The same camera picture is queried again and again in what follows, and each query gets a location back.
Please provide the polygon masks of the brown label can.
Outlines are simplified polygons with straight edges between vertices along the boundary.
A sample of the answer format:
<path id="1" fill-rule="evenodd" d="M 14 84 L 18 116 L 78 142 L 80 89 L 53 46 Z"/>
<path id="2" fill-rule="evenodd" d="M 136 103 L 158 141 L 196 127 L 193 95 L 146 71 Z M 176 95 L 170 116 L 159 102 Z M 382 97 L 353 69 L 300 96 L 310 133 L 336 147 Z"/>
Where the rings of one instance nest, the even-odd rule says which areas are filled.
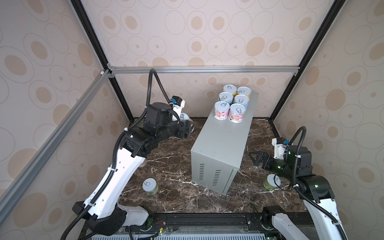
<path id="1" fill-rule="evenodd" d="M 181 122 L 186 122 L 186 121 L 189 121 L 190 122 L 190 132 L 192 133 L 195 129 L 195 123 L 190 119 L 190 117 L 186 114 L 186 113 L 181 113 L 180 114 L 180 120 Z"/>

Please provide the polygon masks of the light blue label can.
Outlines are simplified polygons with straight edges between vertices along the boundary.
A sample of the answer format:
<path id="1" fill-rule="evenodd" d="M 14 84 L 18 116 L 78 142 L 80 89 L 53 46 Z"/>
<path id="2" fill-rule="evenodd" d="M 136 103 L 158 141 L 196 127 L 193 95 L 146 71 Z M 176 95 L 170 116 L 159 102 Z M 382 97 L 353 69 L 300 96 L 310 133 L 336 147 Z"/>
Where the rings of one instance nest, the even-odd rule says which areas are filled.
<path id="1" fill-rule="evenodd" d="M 231 105 L 234 101 L 234 95 L 228 92 L 222 92 L 219 94 L 219 101 L 226 102 Z"/>

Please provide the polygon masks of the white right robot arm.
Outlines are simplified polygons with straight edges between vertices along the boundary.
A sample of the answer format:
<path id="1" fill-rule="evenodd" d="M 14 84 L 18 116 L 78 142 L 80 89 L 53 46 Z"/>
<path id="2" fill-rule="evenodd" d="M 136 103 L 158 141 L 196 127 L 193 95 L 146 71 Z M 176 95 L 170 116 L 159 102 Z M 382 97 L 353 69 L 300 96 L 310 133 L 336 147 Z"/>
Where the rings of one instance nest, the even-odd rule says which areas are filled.
<path id="1" fill-rule="evenodd" d="M 271 172 L 274 184 L 282 178 L 290 181 L 310 213 L 319 239 L 346 240 L 331 185 L 326 178 L 313 174 L 312 153 L 294 145 L 276 145 L 275 151 L 275 155 L 257 151 L 249 156 L 256 167 Z"/>

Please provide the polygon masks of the pink flower label can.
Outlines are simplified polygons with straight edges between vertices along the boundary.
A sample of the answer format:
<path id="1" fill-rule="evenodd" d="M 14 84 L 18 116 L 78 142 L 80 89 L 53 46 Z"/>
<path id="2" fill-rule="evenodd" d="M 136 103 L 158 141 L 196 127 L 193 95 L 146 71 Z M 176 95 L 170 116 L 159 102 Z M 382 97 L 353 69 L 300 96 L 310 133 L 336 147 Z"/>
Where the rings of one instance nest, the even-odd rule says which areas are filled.
<path id="1" fill-rule="evenodd" d="M 232 104 L 229 110 L 229 120 L 232 123 L 241 123 L 246 112 L 246 107 L 242 104 Z"/>

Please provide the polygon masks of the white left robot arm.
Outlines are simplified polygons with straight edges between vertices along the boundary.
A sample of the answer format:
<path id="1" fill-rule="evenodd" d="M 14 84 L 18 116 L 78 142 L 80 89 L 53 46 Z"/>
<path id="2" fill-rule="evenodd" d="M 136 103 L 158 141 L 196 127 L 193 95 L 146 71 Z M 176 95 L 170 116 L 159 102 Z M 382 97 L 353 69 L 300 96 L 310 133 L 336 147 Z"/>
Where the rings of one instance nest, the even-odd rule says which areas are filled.
<path id="1" fill-rule="evenodd" d="M 186 139 L 191 135 L 195 126 L 181 117 L 184 106 L 185 101 L 179 97 L 173 97 L 169 104 L 150 104 L 146 107 L 143 126 L 131 126 L 123 131 L 105 176 L 86 200 L 73 206 L 77 217 L 63 233 L 63 240 L 81 219 L 91 230 L 85 239 L 94 235 L 111 236 L 122 227 L 150 225 L 146 209 L 122 206 L 118 200 L 134 172 L 160 142 L 171 137 Z"/>

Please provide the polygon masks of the yellow orange label can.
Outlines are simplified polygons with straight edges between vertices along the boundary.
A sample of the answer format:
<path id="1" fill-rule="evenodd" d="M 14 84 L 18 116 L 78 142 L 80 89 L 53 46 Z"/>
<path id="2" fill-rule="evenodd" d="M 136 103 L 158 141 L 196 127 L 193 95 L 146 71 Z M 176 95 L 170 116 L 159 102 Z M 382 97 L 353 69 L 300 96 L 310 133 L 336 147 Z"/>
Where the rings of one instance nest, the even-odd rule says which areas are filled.
<path id="1" fill-rule="evenodd" d="M 250 98 L 251 94 L 252 94 L 252 90 L 248 87 L 239 87 L 237 89 L 237 95 L 244 95 Z"/>

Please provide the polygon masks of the teal label can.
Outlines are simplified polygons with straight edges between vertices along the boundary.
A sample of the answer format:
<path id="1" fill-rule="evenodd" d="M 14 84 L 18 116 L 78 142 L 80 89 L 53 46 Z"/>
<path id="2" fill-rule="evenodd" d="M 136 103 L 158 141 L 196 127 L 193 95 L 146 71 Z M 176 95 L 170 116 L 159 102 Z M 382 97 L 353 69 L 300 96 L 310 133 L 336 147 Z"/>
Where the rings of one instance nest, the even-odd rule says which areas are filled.
<path id="1" fill-rule="evenodd" d="M 236 95 L 233 101 L 234 104 L 241 104 L 245 108 L 248 107 L 249 102 L 250 102 L 250 98 L 246 95 Z"/>

